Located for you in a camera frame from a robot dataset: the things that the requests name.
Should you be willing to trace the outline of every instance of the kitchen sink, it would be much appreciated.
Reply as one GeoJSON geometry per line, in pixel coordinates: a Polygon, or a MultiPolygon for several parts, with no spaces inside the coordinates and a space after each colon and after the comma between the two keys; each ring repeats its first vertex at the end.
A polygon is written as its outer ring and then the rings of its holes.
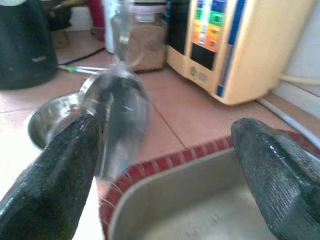
{"type": "Polygon", "coordinates": [[[110,240],[275,240],[233,148],[132,185],[110,220],[110,240]]]}

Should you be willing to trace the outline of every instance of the beige appliance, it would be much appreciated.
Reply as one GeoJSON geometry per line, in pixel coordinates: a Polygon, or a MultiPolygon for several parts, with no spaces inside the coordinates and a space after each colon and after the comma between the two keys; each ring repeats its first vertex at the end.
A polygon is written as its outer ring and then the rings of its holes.
{"type": "Polygon", "coordinates": [[[172,0],[167,62],[224,104],[278,83],[315,0],[172,0]]]}

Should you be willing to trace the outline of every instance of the pink tile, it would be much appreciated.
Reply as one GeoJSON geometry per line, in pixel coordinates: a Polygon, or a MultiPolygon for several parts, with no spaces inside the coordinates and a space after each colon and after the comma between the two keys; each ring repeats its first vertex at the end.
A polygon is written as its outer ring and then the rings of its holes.
{"type": "Polygon", "coordinates": [[[153,161],[145,161],[141,163],[143,169],[143,174],[147,177],[158,172],[156,169],[155,163],[153,161]]]}
{"type": "Polygon", "coordinates": [[[104,50],[94,56],[91,56],[90,58],[75,62],[72,65],[106,68],[110,67],[110,64],[112,63],[112,58],[113,55],[104,50]]]}
{"type": "Polygon", "coordinates": [[[132,185],[130,179],[127,176],[120,176],[114,182],[113,186],[121,193],[124,193],[132,185]]]}
{"type": "Polygon", "coordinates": [[[193,150],[197,158],[201,158],[206,155],[206,152],[204,151],[204,148],[202,145],[195,147],[193,150]]]}
{"type": "Polygon", "coordinates": [[[0,113],[38,107],[51,99],[79,91],[81,80],[67,71],[42,85],[0,91],[0,113]]]}
{"type": "Polygon", "coordinates": [[[257,118],[273,128],[292,130],[256,101],[227,106],[186,81],[184,85],[152,89],[148,93],[165,121],[187,147],[230,135],[232,123],[244,117],[257,118]]]}
{"type": "Polygon", "coordinates": [[[56,56],[60,64],[88,55],[103,48],[105,44],[98,41],[89,31],[67,32],[69,45],[56,49],[56,56]]]}
{"type": "Polygon", "coordinates": [[[0,133],[21,129],[26,124],[26,118],[33,110],[31,108],[0,113],[0,133]]]}
{"type": "Polygon", "coordinates": [[[174,153],[168,156],[171,160],[172,166],[178,166],[183,163],[181,160],[182,154],[181,153],[174,153]]]}
{"type": "Polygon", "coordinates": [[[165,66],[161,70],[139,73],[138,77],[143,82],[145,89],[161,89],[185,84],[186,79],[174,71],[171,67],[165,66]]]}
{"type": "Polygon", "coordinates": [[[165,157],[158,158],[155,160],[155,162],[158,166],[159,172],[168,170],[170,168],[170,165],[165,157]]]}
{"type": "Polygon", "coordinates": [[[139,180],[144,178],[144,173],[143,173],[142,167],[140,167],[139,165],[129,167],[127,172],[128,172],[133,183],[136,183],[139,180]]]}
{"type": "Polygon", "coordinates": [[[205,147],[206,152],[207,152],[208,154],[212,154],[212,153],[215,153],[215,152],[217,151],[216,148],[215,148],[215,145],[214,145],[211,141],[206,142],[206,143],[204,144],[204,147],[205,147]]]}
{"type": "Polygon", "coordinates": [[[0,199],[16,181],[19,174],[40,154],[23,128],[1,131],[0,199]]]}
{"type": "Polygon", "coordinates": [[[194,159],[193,150],[186,149],[182,152],[183,161],[184,162],[190,162],[194,159]]]}
{"type": "Polygon", "coordinates": [[[150,126],[147,129],[137,161],[143,162],[159,156],[167,155],[184,149],[184,146],[163,120],[161,115],[150,107],[150,126]]]}
{"type": "Polygon", "coordinates": [[[228,147],[228,142],[224,137],[215,141],[215,144],[217,145],[219,151],[224,150],[228,147]]]}
{"type": "Polygon", "coordinates": [[[108,193],[102,198],[102,201],[105,201],[115,207],[121,196],[122,194],[116,188],[111,186],[108,193]]]}
{"type": "Polygon", "coordinates": [[[96,178],[96,185],[98,189],[98,197],[105,198],[107,192],[111,187],[111,182],[107,180],[102,180],[101,178],[96,178]]]}
{"type": "Polygon", "coordinates": [[[104,222],[102,222],[101,224],[102,224],[105,240],[109,240],[109,224],[104,222]]]}
{"type": "Polygon", "coordinates": [[[109,204],[101,204],[99,208],[100,219],[105,224],[110,224],[112,214],[114,213],[114,208],[109,204]]]}
{"type": "Polygon", "coordinates": [[[227,146],[228,146],[228,148],[230,148],[230,147],[232,147],[232,146],[233,146],[233,144],[232,144],[232,137],[231,137],[231,135],[227,136],[227,137],[225,138],[225,140],[226,140],[226,142],[227,142],[227,146]]]}

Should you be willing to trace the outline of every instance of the brown powder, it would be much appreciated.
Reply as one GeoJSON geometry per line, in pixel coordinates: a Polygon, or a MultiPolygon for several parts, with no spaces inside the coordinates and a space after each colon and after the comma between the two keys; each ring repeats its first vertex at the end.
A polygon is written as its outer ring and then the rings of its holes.
{"type": "Polygon", "coordinates": [[[128,61],[133,71],[160,69],[166,58],[166,26],[160,22],[137,22],[128,43],[128,61]]]}

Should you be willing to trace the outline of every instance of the colorful control panel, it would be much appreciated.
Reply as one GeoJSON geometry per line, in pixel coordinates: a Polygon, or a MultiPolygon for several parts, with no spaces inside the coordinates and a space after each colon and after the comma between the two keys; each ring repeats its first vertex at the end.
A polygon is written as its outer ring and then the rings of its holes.
{"type": "Polygon", "coordinates": [[[227,0],[198,0],[193,29],[194,44],[217,51],[227,0]]]}

